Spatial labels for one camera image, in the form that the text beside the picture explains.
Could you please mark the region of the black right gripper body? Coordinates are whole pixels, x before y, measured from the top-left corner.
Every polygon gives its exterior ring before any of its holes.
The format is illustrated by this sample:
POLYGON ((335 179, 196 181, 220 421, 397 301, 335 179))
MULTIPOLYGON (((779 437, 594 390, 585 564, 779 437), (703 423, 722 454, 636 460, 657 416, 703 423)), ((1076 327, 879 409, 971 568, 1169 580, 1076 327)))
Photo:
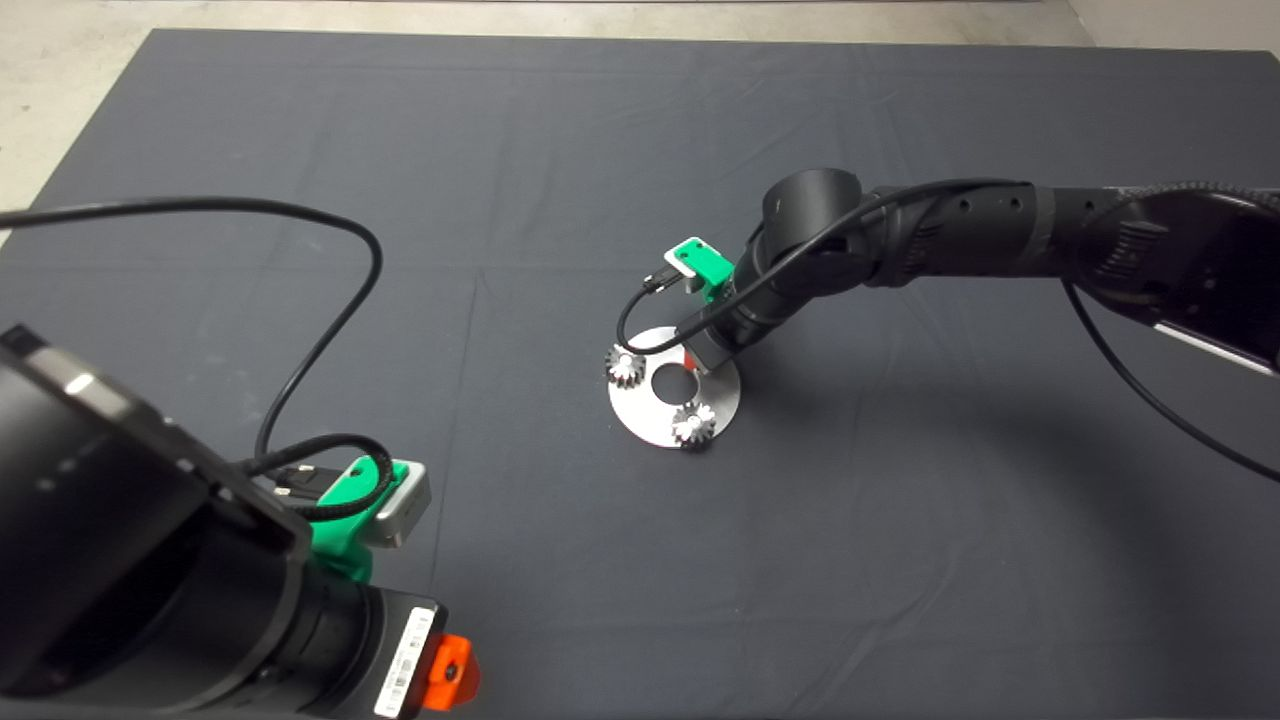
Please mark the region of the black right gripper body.
POLYGON ((700 372, 710 373, 724 366, 763 340, 763 322, 750 304, 737 304, 700 331, 694 331, 724 305, 730 305, 727 299, 708 304, 676 325, 676 334, 685 336, 681 345, 700 372))

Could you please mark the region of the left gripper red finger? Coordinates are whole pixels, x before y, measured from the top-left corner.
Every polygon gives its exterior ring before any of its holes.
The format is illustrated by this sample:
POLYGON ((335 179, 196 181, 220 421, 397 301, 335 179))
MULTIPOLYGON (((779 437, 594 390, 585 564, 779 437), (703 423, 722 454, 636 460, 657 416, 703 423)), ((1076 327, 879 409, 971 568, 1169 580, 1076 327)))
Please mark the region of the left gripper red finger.
POLYGON ((481 671, 470 639, 443 634, 428 673, 428 708, 451 711, 472 701, 479 691, 481 671))

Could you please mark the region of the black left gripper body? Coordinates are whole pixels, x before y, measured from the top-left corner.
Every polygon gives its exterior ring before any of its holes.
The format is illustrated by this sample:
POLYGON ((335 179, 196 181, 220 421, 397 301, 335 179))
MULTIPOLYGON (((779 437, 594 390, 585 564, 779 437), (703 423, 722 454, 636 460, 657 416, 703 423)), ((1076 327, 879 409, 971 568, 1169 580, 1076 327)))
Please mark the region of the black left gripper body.
POLYGON ((442 643, 448 610, 425 596, 376 588, 367 634, 371 659, 358 685, 360 719, 416 719, 428 674, 442 643))

